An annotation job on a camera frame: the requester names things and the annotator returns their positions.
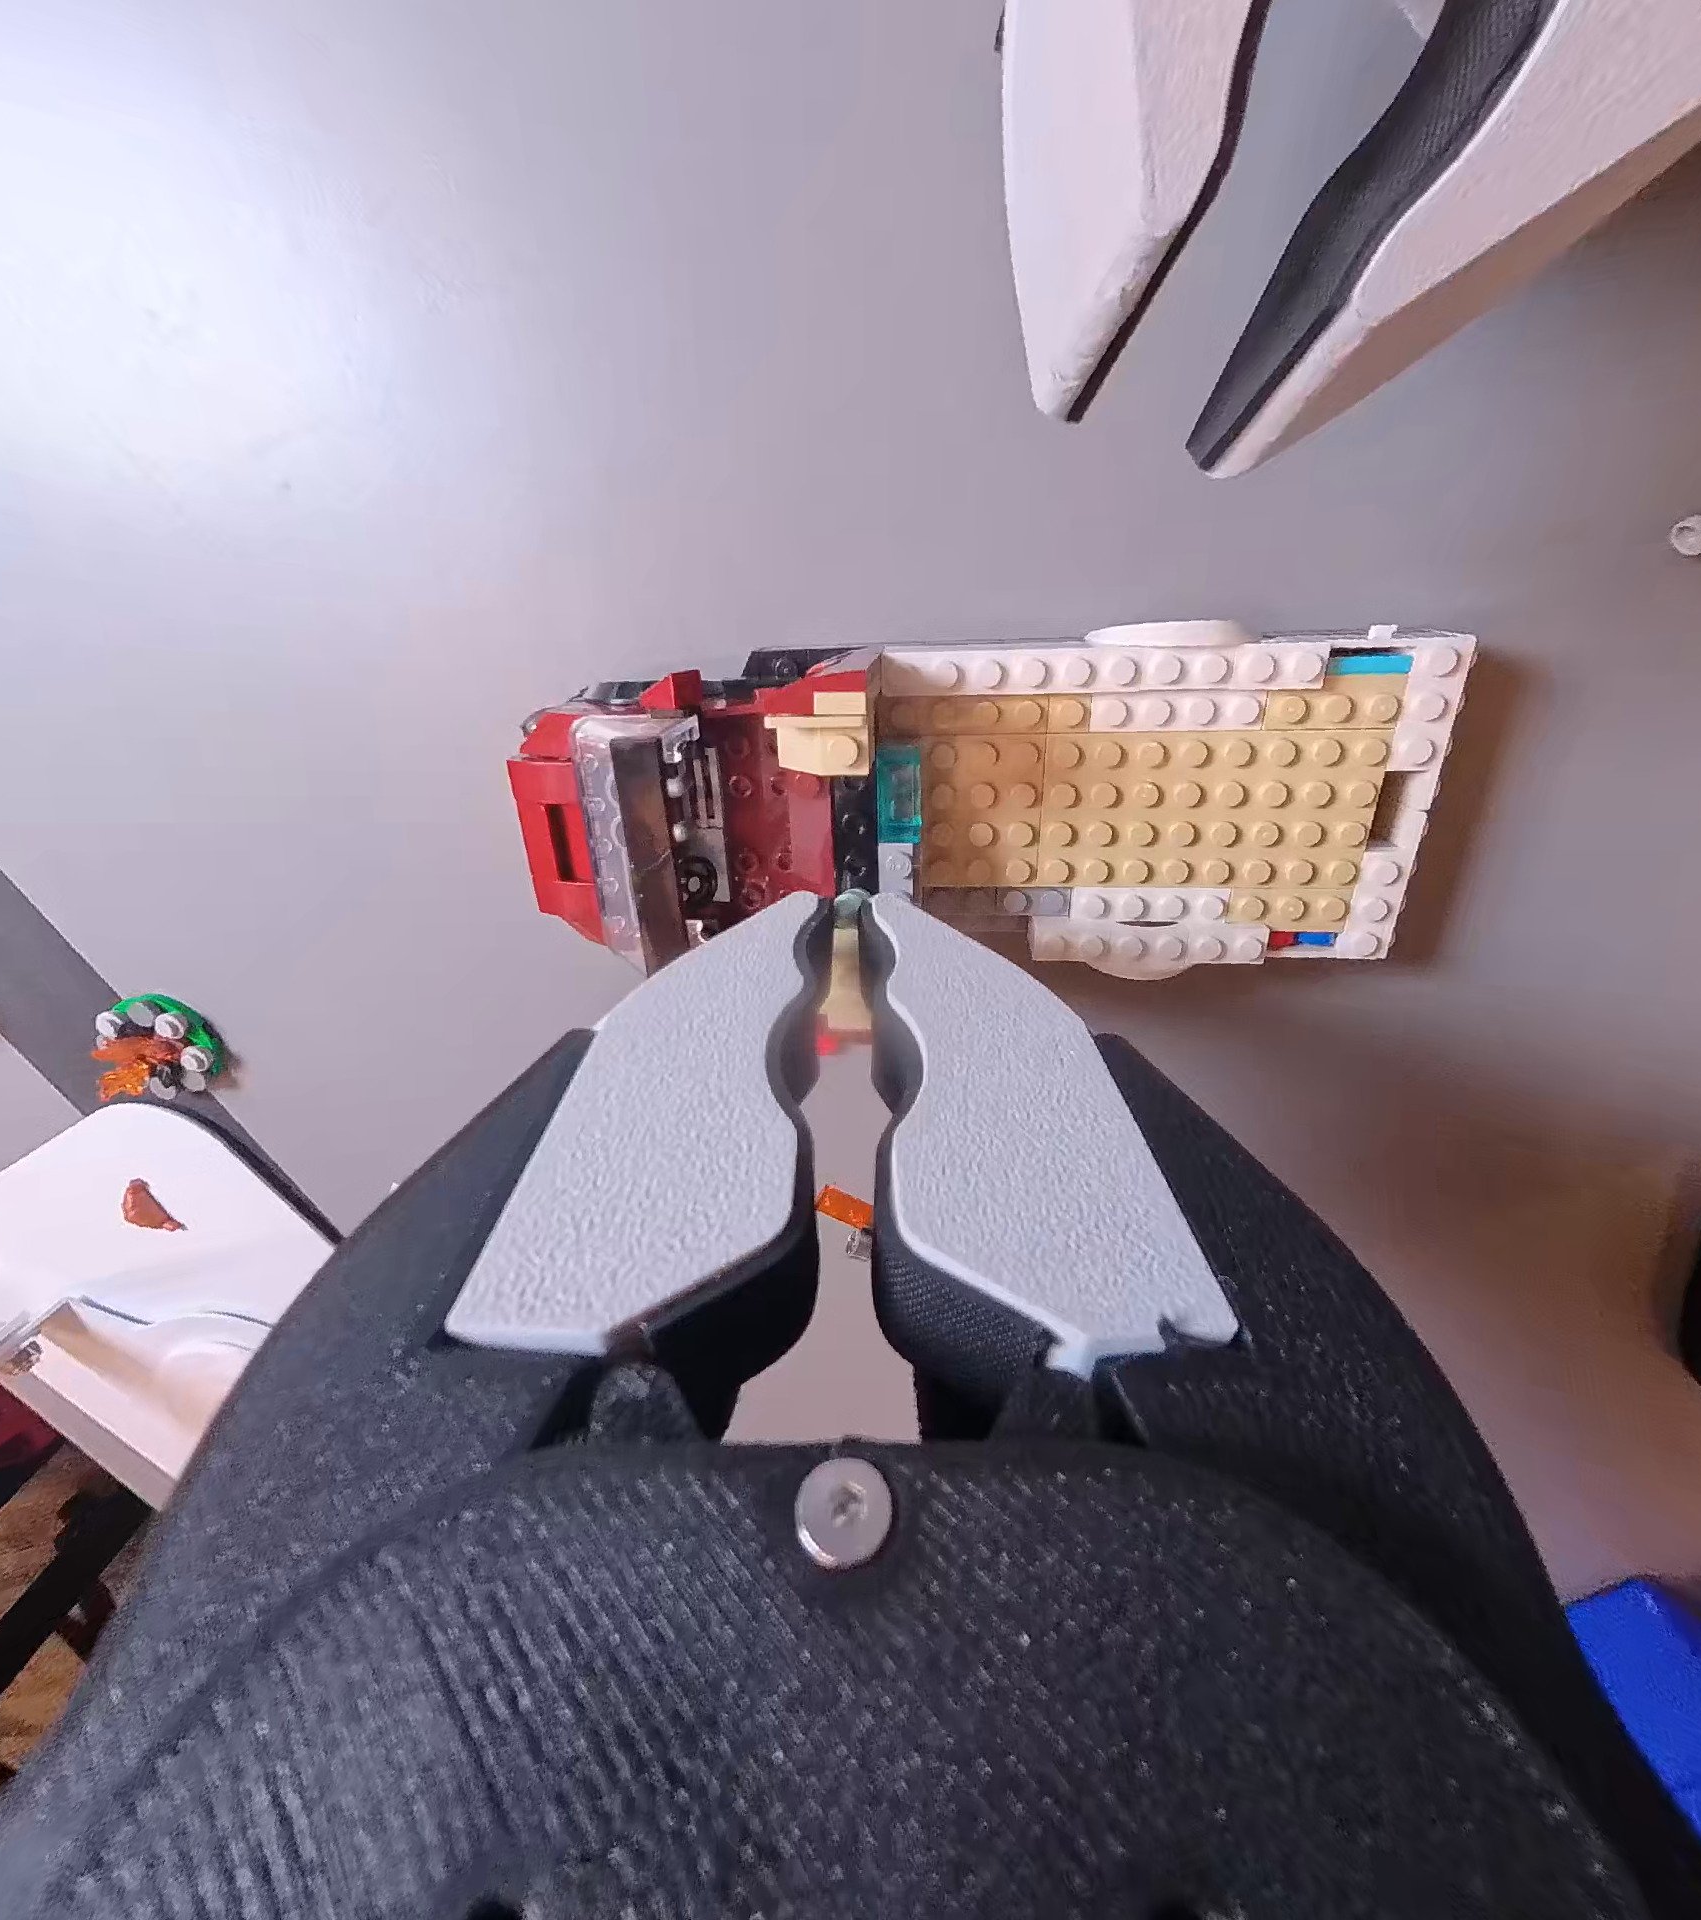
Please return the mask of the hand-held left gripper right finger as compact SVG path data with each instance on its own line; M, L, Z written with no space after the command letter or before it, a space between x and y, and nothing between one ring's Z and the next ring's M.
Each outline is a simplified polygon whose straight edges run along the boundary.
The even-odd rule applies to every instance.
M1090 1025L903 895L863 901L860 948L891 1344L941 1379L1231 1344L1238 1317Z

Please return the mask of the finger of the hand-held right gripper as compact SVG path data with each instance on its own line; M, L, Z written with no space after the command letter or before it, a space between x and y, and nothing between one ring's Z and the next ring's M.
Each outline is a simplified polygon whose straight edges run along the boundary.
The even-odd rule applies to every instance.
M1266 2L1008 2L1002 153L1036 407L1077 419L1232 161Z
M1186 450L1232 479L1462 331L1701 143L1701 2L1444 3L1319 187Z

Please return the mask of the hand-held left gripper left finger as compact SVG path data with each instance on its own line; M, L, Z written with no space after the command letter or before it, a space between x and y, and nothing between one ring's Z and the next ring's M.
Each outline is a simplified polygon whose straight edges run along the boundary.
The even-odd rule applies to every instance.
M804 1095L834 904L797 894L674 957L603 1020L445 1331L606 1351L812 1218Z

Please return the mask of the toy brick camper van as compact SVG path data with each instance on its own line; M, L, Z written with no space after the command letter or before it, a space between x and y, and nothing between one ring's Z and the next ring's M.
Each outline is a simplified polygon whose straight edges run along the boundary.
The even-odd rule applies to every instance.
M754 649L527 719L537 906L639 971L797 894L903 895L1151 980L1394 945L1478 639L1142 620L1070 639ZM873 761L920 746L916 844Z

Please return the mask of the grey desk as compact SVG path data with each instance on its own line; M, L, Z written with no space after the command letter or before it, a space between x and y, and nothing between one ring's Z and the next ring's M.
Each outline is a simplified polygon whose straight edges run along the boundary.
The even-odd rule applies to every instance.
M0 3L0 866L341 1225L629 987L504 760L599 673L1235 617L1471 631L1379 966L1032 975L1392 1290L1568 1593L1701 1599L1701 147L1260 473L1189 424L1419 51L1274 3L1080 423L997 3Z

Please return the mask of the campfire brick build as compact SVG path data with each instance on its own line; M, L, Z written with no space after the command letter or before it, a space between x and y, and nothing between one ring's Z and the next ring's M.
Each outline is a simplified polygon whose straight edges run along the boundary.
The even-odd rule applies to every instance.
M94 1016L98 1099L210 1091L230 1066L221 1033L190 1003L172 995L122 996Z

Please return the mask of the white book stand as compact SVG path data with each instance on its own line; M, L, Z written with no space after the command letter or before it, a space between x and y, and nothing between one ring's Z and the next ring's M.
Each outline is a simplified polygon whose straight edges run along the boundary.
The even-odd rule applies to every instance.
M131 1179L187 1228L128 1225ZM329 1224L202 1119L106 1107L0 1171L0 1327L23 1319L40 1350L7 1384L162 1506L332 1247Z

